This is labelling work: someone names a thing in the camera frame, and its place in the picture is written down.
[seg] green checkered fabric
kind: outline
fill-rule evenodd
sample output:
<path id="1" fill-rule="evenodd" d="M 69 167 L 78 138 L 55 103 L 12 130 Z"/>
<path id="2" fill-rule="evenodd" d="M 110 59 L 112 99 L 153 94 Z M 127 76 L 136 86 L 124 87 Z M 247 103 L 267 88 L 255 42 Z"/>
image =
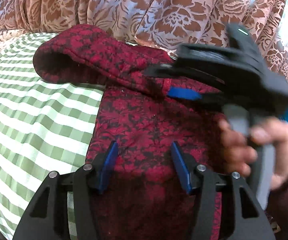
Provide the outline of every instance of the green checkered fabric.
<path id="1" fill-rule="evenodd" d="M 49 84 L 36 74 L 36 49 L 54 33 L 25 34 L 0 52 L 0 231 L 12 239 L 46 177 L 84 164 L 103 87 Z M 72 196 L 71 238 L 76 238 Z"/>

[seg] finger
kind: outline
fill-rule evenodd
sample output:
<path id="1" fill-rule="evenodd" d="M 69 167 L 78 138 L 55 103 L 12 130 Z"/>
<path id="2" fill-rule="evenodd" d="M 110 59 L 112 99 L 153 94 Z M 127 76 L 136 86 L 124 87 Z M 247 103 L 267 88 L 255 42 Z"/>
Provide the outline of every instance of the finger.
<path id="1" fill-rule="evenodd" d="M 288 178 L 288 123 L 269 118 L 260 126 L 251 129 L 251 137 L 259 145 L 274 144 L 276 165 L 271 188 L 279 187 Z"/>
<path id="2" fill-rule="evenodd" d="M 252 141 L 258 145 L 286 142 L 288 140 L 288 123 L 281 122 L 275 117 L 268 118 L 261 125 L 257 125 L 250 130 Z"/>
<path id="3" fill-rule="evenodd" d="M 225 149 L 223 157 L 228 163 L 253 163 L 257 159 L 257 153 L 250 146 L 238 146 Z"/>
<path id="4" fill-rule="evenodd" d="M 229 125 L 229 123 L 225 119 L 220 119 L 219 120 L 219 128 L 222 131 L 231 130 L 231 126 Z"/>
<path id="5" fill-rule="evenodd" d="M 221 142 L 224 147 L 246 146 L 247 144 L 245 136 L 233 130 L 227 130 L 222 132 Z"/>
<path id="6" fill-rule="evenodd" d="M 246 163 L 228 163 L 226 171 L 228 173 L 237 171 L 242 177 L 248 177 L 251 174 L 251 168 Z"/>

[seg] silver bolt head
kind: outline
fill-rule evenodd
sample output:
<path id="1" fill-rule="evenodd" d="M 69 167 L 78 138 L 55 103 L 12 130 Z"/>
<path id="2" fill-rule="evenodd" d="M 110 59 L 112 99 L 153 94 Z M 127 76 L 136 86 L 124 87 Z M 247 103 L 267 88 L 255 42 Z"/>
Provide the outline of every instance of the silver bolt head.
<path id="1" fill-rule="evenodd" d="M 50 178 L 56 178 L 56 176 L 57 176 L 57 172 L 56 171 L 51 171 L 50 173 L 49 173 L 49 177 Z"/>
<path id="2" fill-rule="evenodd" d="M 206 166 L 203 165 L 203 164 L 200 164 L 200 165 L 197 166 L 197 169 L 198 169 L 199 171 L 206 171 Z"/>
<path id="3" fill-rule="evenodd" d="M 93 165 L 90 164 L 90 163 L 87 163 L 87 164 L 85 164 L 85 165 L 83 166 L 83 169 L 84 169 L 85 171 L 89 171 L 89 170 L 91 170 L 92 168 L 93 168 Z"/>
<path id="4" fill-rule="evenodd" d="M 241 177 L 241 175 L 237 171 L 234 171 L 234 172 L 232 172 L 232 177 L 234 179 L 239 179 Z"/>
<path id="5" fill-rule="evenodd" d="M 164 68 L 171 68 L 171 67 L 173 67 L 173 66 L 170 65 L 170 64 L 161 64 L 161 67 L 164 67 Z"/>

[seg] brown floral curtain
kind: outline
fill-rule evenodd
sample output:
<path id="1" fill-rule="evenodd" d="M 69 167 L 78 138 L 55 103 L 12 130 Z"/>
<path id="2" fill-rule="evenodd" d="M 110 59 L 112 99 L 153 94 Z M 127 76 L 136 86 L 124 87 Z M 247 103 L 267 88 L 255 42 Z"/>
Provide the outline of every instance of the brown floral curtain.
<path id="1" fill-rule="evenodd" d="M 287 0 L 0 0 L 0 29 L 61 32 L 93 24 L 121 41 L 174 53 L 182 42 L 227 46 L 225 24 L 243 23 L 271 70 L 288 80 L 279 34 Z"/>

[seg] red patterned cloth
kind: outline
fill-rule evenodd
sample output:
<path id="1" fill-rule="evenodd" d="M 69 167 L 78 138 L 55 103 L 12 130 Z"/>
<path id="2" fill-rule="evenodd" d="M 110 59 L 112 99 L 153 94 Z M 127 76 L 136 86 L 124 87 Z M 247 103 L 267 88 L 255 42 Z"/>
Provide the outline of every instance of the red patterned cloth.
<path id="1" fill-rule="evenodd" d="M 33 59 L 46 81 L 106 82 L 86 162 L 117 140 L 119 157 L 109 189 L 94 197 L 104 239 L 185 239 L 194 197 L 181 189 L 170 156 L 171 142 L 198 162 L 214 166 L 220 140 L 215 116 L 168 98 L 170 86 L 214 91 L 186 79 L 148 78 L 147 66 L 169 63 L 166 52 L 116 41 L 92 25 L 77 25 L 45 42 Z M 216 197 L 212 239 L 218 238 L 220 196 Z"/>

